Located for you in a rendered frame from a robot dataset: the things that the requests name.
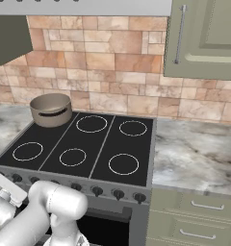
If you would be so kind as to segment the black stove with grey frame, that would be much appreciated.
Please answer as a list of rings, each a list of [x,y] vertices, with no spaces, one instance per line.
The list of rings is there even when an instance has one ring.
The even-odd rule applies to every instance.
[[[153,118],[74,112],[57,128],[30,124],[0,154],[0,173],[27,190],[32,177],[71,187],[82,186],[89,209],[122,212],[132,210],[129,246],[144,246],[150,204],[155,150],[156,120]],[[99,186],[96,197],[91,189]],[[113,191],[124,197],[119,201]],[[135,193],[146,200],[139,204]]]

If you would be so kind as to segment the grey range hood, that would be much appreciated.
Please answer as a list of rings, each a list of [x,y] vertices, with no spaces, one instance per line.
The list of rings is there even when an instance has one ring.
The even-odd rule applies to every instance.
[[[172,0],[0,0],[0,15],[170,16]]]

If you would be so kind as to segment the green wall cupboard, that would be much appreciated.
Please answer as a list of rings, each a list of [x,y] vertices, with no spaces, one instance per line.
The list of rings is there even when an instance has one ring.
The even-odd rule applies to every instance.
[[[33,51],[25,15],[0,15],[0,66]]]

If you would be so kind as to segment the green drawer front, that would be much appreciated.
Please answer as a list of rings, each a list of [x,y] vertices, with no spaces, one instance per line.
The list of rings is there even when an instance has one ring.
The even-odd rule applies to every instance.
[[[207,206],[219,207],[221,205],[225,205],[225,208],[224,210],[198,208],[191,204],[191,200],[194,200],[197,204]],[[231,200],[228,199],[183,193],[178,208],[194,214],[231,221]]]
[[[208,236],[215,234],[217,238],[209,240],[182,235],[179,232],[180,229],[191,234]],[[231,246],[231,223],[172,212],[151,211],[147,236],[154,239],[182,242],[191,246]]]

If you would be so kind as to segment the black oven door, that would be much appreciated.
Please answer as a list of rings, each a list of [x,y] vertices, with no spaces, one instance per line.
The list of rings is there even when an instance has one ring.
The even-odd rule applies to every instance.
[[[129,246],[129,225],[132,210],[122,212],[88,209],[77,221],[81,233],[89,243],[97,246]]]

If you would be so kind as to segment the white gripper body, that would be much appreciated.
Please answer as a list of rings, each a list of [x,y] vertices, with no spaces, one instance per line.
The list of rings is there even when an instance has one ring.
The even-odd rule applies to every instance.
[[[19,208],[27,197],[27,192],[0,174],[0,197]]]

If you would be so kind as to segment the brown cooking pot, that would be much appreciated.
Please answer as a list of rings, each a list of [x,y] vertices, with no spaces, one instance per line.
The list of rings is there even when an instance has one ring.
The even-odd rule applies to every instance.
[[[30,102],[35,123],[44,128],[55,128],[67,123],[72,117],[70,97],[62,93],[48,93]]]

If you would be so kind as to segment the green wall cupboard door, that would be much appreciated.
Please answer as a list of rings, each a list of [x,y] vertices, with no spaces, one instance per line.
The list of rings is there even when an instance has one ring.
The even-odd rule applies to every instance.
[[[180,50],[180,7],[187,5]],[[231,0],[173,0],[167,23],[164,75],[231,81]]]

